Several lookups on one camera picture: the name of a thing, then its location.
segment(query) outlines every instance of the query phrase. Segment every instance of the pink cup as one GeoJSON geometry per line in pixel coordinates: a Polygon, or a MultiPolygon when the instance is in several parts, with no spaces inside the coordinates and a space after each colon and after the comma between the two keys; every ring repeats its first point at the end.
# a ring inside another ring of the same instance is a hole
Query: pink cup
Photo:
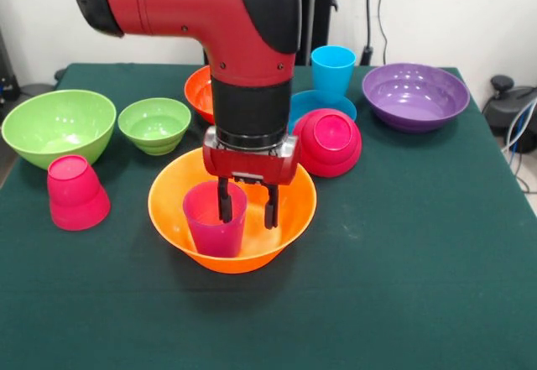
{"type": "Polygon", "coordinates": [[[198,253],[220,258],[234,258],[241,251],[248,198],[240,187],[229,183],[232,220],[223,223],[218,217],[218,182],[207,181],[192,188],[183,200],[183,211],[198,253]]]}
{"type": "Polygon", "coordinates": [[[60,229],[89,229],[110,212],[107,192],[82,156],[63,156],[52,162],[47,188],[52,222],[60,229]]]}

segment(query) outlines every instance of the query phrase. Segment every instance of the upside-down pink cup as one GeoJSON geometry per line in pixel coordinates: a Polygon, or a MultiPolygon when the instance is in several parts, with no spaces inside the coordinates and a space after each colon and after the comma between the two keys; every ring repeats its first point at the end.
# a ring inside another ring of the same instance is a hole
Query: upside-down pink cup
{"type": "Polygon", "coordinates": [[[52,162],[47,188],[52,222],[61,229],[89,229],[110,212],[107,192],[82,156],[63,156],[52,162]]]}

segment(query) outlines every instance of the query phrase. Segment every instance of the green bowl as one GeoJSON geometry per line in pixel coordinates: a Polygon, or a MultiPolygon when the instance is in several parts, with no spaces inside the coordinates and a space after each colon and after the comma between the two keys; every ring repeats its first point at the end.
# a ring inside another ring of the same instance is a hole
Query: green bowl
{"type": "Polygon", "coordinates": [[[20,156],[47,170],[67,154],[93,164],[107,147],[116,108],[93,91],[52,91],[15,107],[5,118],[2,136],[20,156]]]}
{"type": "Polygon", "coordinates": [[[183,103],[155,97],[125,108],[119,114],[117,124],[137,148],[146,154],[159,156],[177,147],[191,118],[189,108],[183,103]]]}

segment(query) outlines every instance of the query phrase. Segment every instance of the plastic bowl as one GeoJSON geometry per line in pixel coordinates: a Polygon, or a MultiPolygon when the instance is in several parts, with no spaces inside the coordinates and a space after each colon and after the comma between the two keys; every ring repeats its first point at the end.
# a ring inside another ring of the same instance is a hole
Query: plastic bowl
{"type": "Polygon", "coordinates": [[[293,133],[296,123],[304,115],[320,108],[332,108],[344,112],[351,120],[356,120],[356,106],[346,97],[326,91],[302,91],[291,97],[289,133],[293,133]]]}
{"type": "Polygon", "coordinates": [[[362,135],[349,116],[333,109],[306,114],[295,127],[300,163],[311,174],[337,177],[354,167],[362,153],[362,135]]]}
{"type": "Polygon", "coordinates": [[[470,92],[462,81],[427,65],[378,67],[365,76],[362,87],[378,118],[408,133],[440,128],[470,102],[470,92]]]}
{"type": "Polygon", "coordinates": [[[190,125],[189,108],[174,99],[155,97],[125,108],[117,124],[134,145],[146,154],[159,156],[173,151],[190,125]]]}
{"type": "Polygon", "coordinates": [[[93,91],[52,91],[15,107],[2,136],[20,156],[47,170],[56,159],[79,154],[93,164],[107,147],[116,108],[93,91]]]}
{"type": "Polygon", "coordinates": [[[315,186],[301,166],[290,185],[279,187],[279,225],[271,230],[264,226],[266,189],[261,185],[237,184],[248,196],[240,253],[235,258],[199,254],[190,236],[185,213],[180,208],[192,187],[210,180],[216,178],[206,172],[201,149],[184,154],[169,164],[151,186],[149,215],[164,239],[200,265],[216,272],[241,274],[263,267],[304,232],[315,213],[315,186]]]}
{"type": "Polygon", "coordinates": [[[194,72],[185,83],[186,100],[211,124],[215,123],[212,111],[211,68],[209,65],[194,72]]]}

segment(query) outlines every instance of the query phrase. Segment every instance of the pink bowl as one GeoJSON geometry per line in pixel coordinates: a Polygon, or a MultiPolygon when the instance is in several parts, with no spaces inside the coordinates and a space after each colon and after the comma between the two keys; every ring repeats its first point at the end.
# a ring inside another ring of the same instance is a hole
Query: pink bowl
{"type": "Polygon", "coordinates": [[[362,135],[356,123],[337,110],[324,108],[306,114],[293,134],[300,138],[300,163],[320,177],[345,174],[362,152],[362,135]]]}
{"type": "Polygon", "coordinates": [[[100,223],[110,211],[106,191],[82,156],[63,156],[52,162],[47,188],[52,222],[61,229],[89,229],[100,223]]]}

